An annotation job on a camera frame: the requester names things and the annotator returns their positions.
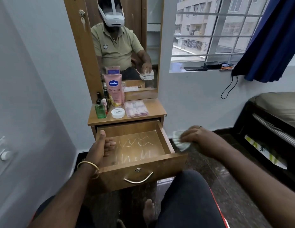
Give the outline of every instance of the drawer handle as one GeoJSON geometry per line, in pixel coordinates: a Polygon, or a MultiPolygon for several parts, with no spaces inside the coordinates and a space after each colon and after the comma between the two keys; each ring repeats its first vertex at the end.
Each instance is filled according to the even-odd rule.
{"type": "Polygon", "coordinates": [[[141,183],[143,183],[143,182],[145,182],[146,180],[148,180],[148,178],[151,176],[153,174],[153,172],[151,172],[144,180],[142,180],[142,181],[130,181],[130,180],[128,180],[128,179],[126,179],[126,178],[124,178],[123,180],[124,181],[127,181],[127,182],[129,182],[129,183],[132,183],[132,184],[141,184],[141,183]]]}

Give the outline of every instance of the hand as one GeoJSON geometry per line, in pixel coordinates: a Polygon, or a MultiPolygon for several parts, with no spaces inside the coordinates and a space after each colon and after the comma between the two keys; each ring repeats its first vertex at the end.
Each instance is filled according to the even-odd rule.
{"type": "Polygon", "coordinates": [[[96,141],[85,158],[85,161],[92,162],[99,166],[103,160],[103,157],[109,155],[108,151],[115,149],[115,142],[113,138],[106,138],[104,130],[100,131],[100,138],[96,141]]]}
{"type": "Polygon", "coordinates": [[[148,63],[144,63],[142,65],[142,73],[145,73],[145,72],[151,73],[152,72],[152,69],[153,69],[152,64],[149,63],[149,62],[148,63]]]}
{"type": "Polygon", "coordinates": [[[201,126],[191,126],[180,136],[181,142],[194,142],[199,152],[215,159],[220,159],[232,147],[220,136],[201,126]]]}

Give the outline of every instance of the beige polo shirt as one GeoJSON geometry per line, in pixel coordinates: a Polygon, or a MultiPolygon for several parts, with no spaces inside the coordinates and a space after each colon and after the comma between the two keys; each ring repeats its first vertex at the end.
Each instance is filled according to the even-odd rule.
{"type": "Polygon", "coordinates": [[[126,27],[120,27],[117,41],[110,36],[104,23],[99,23],[91,28],[96,56],[102,57],[104,66],[120,66],[126,70],[132,66],[132,51],[138,53],[143,49],[134,32],[126,27]]]}

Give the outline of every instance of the mirror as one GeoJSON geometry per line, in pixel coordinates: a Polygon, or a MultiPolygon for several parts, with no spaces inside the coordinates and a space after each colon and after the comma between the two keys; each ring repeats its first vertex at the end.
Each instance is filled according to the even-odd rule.
{"type": "Polygon", "coordinates": [[[116,15],[124,14],[124,26],[114,20],[118,17],[111,0],[85,3],[101,79],[119,70],[122,83],[133,87],[125,92],[157,89],[163,0],[114,0],[116,15]]]}

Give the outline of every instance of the open drawer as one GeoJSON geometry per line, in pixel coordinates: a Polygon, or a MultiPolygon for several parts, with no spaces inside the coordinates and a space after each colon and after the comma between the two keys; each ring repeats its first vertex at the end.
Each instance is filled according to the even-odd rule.
{"type": "Polygon", "coordinates": [[[176,176],[186,153],[175,153],[159,120],[123,123],[97,128],[114,137],[116,148],[103,158],[100,176],[88,185],[90,194],[110,192],[176,176]]]}

